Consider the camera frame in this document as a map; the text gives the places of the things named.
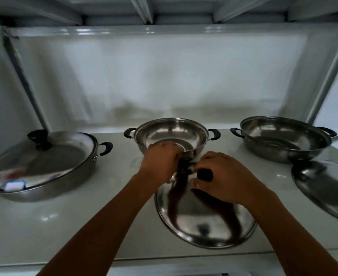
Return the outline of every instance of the lid handle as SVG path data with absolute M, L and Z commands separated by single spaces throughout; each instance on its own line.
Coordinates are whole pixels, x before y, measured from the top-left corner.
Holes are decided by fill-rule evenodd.
M 52 144 L 47 140 L 48 131 L 47 130 L 36 130 L 27 135 L 29 140 L 32 140 L 36 143 L 36 149 L 38 151 L 46 151 L 52 147 Z

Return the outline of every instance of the stainless steel pot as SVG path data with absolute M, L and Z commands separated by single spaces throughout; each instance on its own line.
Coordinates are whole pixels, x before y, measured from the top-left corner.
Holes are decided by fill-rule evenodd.
M 0 155 L 0 196 L 19 202 L 50 199 L 75 189 L 93 173 L 113 144 L 79 132 L 37 130 Z M 97 154 L 98 146 L 105 151 Z
M 240 129 L 231 128 L 231 132 L 243 138 L 245 146 L 257 156 L 279 163 L 311 160 L 337 136 L 327 128 L 276 116 L 249 117 L 240 123 Z
M 209 139 L 209 132 L 214 137 Z M 136 128 L 129 128 L 124 132 L 126 138 L 133 138 L 144 154 L 150 144 L 162 141 L 173 141 L 184 148 L 181 153 L 184 160 L 192 160 L 203 150 L 208 140 L 217 140 L 221 134 L 216 129 L 207 130 L 203 125 L 184 118 L 161 118 L 149 121 Z

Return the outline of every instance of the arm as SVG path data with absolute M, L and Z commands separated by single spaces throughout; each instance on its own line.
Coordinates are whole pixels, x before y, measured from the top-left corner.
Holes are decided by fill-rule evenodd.
M 195 170 L 209 168 L 213 181 L 193 180 L 195 188 L 245 206 L 270 241 L 287 276 L 335 275 L 338 262 L 288 212 L 277 195 L 236 159 L 208 152 Z
M 85 224 L 42 269 L 38 276 L 106 276 L 136 215 L 157 188 L 170 180 L 178 167 L 172 143 L 149 147 L 139 172 Z

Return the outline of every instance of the sticker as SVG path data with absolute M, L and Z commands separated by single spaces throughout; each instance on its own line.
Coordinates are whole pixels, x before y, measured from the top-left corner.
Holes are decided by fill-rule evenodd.
M 6 184 L 6 187 L 4 188 L 5 192 L 15 192 L 20 191 L 25 188 L 26 182 L 23 180 L 19 181 L 11 181 Z

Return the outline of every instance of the forearm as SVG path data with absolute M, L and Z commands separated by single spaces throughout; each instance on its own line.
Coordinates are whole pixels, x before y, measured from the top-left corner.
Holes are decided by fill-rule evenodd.
M 142 174 L 133 176 L 123 190 L 73 236 L 38 276 L 105 276 L 133 220 L 154 192 L 142 188 L 141 183 L 147 180 L 149 178 Z
M 274 192 L 268 189 L 258 192 L 249 210 L 287 276 L 338 276 L 338 262 L 288 212 Z

